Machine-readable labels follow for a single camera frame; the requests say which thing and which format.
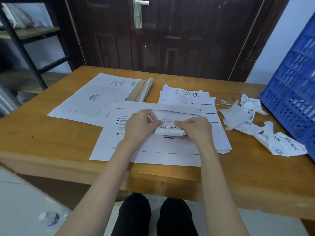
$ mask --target black pants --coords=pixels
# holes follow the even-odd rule
[[[123,202],[112,236],[148,236],[151,208],[140,193],[132,194]],[[158,236],[198,236],[188,205],[182,199],[167,198],[161,206],[157,222]]]

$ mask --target door handle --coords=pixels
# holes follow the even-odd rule
[[[141,6],[149,5],[149,1],[142,1],[142,0],[134,0],[134,18],[135,18],[135,28],[141,29],[142,28],[142,15],[141,15]]]

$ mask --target person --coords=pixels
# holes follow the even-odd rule
[[[87,191],[56,236],[101,236],[104,234],[120,185],[136,148],[163,122],[151,110],[132,114],[125,136],[116,147],[105,169]],[[175,121],[196,144],[201,159],[203,203],[209,236],[249,236],[226,183],[214,147],[211,124],[205,117]],[[148,235],[151,210],[141,194],[130,195],[121,205],[112,236]],[[161,206],[157,233],[198,235],[191,211],[182,199],[167,198]]]

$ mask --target wooden shelf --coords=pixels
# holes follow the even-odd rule
[[[35,36],[50,34],[56,31],[59,31],[60,29],[58,27],[30,27],[25,29],[15,29],[17,35],[21,40],[32,38]],[[11,39],[9,34],[2,30],[0,31],[0,39]]]
[[[46,72],[42,78],[48,87],[61,80],[67,74]],[[27,93],[41,93],[42,88],[29,69],[13,69],[0,73],[0,81],[9,89]]]

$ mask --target dark brown door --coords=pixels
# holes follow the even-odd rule
[[[129,23],[133,70],[228,80],[262,0],[148,0]]]
[[[132,70],[127,0],[70,0],[87,65]]]

